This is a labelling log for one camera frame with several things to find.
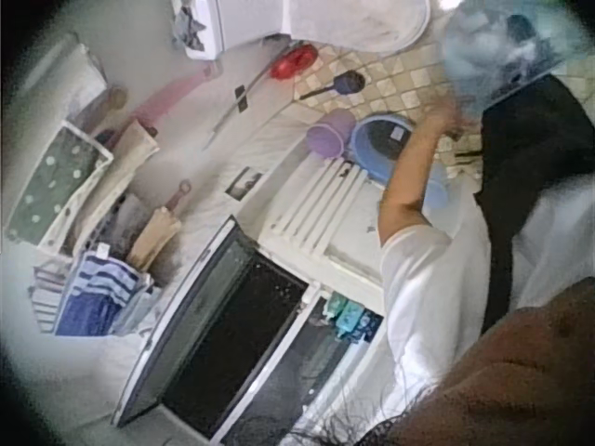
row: white cabinet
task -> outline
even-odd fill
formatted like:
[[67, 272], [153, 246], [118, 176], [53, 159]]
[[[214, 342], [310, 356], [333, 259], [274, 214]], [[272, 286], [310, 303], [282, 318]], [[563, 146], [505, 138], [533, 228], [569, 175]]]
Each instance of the white cabinet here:
[[302, 140], [246, 197], [236, 217], [278, 263], [384, 315], [380, 195], [365, 170], [310, 153]]

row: white shirt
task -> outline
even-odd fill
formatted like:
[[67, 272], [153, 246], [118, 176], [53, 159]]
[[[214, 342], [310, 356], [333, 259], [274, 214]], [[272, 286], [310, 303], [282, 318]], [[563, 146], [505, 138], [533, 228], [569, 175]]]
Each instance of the white shirt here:
[[[388, 339], [404, 408], [447, 373], [480, 336], [490, 242], [469, 190], [460, 197], [454, 236], [413, 226], [383, 247], [381, 272]], [[579, 280], [595, 276], [595, 177], [545, 192], [513, 239], [510, 309], [542, 306]]]

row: toilet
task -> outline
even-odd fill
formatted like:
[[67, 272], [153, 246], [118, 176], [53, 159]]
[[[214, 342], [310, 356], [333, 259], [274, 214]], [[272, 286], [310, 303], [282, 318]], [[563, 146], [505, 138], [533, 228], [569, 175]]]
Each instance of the toilet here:
[[[430, 21], [430, 0], [184, 0], [203, 28], [191, 59], [214, 60], [233, 47], [282, 33], [363, 52], [395, 53]], [[182, 0], [172, 0], [174, 13]]]

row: pink handle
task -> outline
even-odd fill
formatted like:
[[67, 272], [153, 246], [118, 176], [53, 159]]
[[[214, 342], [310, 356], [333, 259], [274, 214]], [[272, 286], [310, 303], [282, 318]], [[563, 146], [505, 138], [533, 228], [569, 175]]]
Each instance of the pink handle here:
[[132, 112], [132, 119], [139, 120], [145, 126], [155, 127], [155, 123], [163, 115], [188, 96], [198, 85], [210, 81], [216, 76], [215, 65], [209, 64], [196, 74], [170, 82], [139, 105]]

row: small sign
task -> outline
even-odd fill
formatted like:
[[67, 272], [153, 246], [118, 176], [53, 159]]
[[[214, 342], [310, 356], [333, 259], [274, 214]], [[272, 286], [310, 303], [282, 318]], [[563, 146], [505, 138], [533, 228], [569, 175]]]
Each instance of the small sign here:
[[392, 129], [392, 133], [390, 134], [390, 138], [391, 139], [394, 139], [396, 141], [401, 141], [401, 139], [403, 138], [404, 133], [405, 133], [405, 129], [402, 128], [402, 127], [399, 127], [398, 125], [396, 125]]
[[97, 257], [107, 260], [110, 256], [110, 246], [107, 243], [100, 243], [97, 246]]

